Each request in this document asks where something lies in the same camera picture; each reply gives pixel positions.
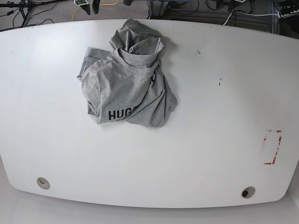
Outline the aluminium frame rail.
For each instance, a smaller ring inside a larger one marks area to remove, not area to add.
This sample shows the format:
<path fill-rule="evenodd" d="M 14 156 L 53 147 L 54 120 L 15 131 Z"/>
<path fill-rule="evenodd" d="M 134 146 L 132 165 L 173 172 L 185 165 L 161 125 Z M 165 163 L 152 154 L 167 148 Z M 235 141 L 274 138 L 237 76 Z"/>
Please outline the aluminium frame rail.
<path fill-rule="evenodd" d="M 165 17 L 165 11 L 168 0 L 147 0 L 147 6 L 150 19 L 162 19 Z"/>

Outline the white power strip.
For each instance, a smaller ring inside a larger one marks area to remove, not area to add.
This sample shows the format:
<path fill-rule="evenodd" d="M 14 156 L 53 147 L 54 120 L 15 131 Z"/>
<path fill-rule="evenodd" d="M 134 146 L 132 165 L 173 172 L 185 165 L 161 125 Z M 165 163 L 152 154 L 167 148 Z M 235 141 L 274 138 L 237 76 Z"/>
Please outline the white power strip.
<path fill-rule="evenodd" d="M 298 5 L 293 5 L 293 6 L 285 6 L 282 7 L 282 9 L 279 12 L 280 18 L 289 18 L 292 16 L 297 16 L 299 15 L 299 6 Z"/>

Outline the grey HUGO T-shirt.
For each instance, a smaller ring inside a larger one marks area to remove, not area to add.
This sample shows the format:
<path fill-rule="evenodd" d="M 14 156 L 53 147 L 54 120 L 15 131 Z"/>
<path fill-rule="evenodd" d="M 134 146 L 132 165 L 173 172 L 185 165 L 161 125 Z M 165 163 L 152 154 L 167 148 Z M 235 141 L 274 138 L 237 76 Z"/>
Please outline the grey HUGO T-shirt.
<path fill-rule="evenodd" d="M 96 123 L 165 124 L 178 102 L 162 72 L 163 40 L 158 31 L 129 18 L 111 38 L 112 51 L 87 48 L 78 80 Z"/>

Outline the black tripod stand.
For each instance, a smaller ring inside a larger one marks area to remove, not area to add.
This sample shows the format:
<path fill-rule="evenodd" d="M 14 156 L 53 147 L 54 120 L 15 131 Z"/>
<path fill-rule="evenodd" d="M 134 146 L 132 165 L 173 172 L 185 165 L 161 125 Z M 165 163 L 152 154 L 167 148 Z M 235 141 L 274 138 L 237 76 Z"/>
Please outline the black tripod stand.
<path fill-rule="evenodd" d="M 0 8 L 10 8 L 10 11 L 6 14 L 1 14 L 0 17 L 8 17 L 13 15 L 16 11 L 21 14 L 23 21 L 21 24 L 21 28 L 25 27 L 29 22 L 29 15 L 34 8 L 44 6 L 44 5 L 51 5 L 54 4 L 55 6 L 60 2 L 65 2 L 66 0 L 20 0 L 18 3 L 14 3 L 13 1 L 8 1 L 7 3 L 1 3 Z"/>

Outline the red tape rectangle marking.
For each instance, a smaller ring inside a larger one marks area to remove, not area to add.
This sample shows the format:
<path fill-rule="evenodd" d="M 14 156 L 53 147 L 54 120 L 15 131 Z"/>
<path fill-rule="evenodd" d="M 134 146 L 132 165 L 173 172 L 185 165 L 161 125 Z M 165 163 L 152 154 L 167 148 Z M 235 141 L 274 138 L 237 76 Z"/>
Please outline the red tape rectangle marking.
<path fill-rule="evenodd" d="M 282 133 L 281 130 L 267 130 L 262 147 L 261 162 L 263 165 L 273 165 L 275 163 Z"/>

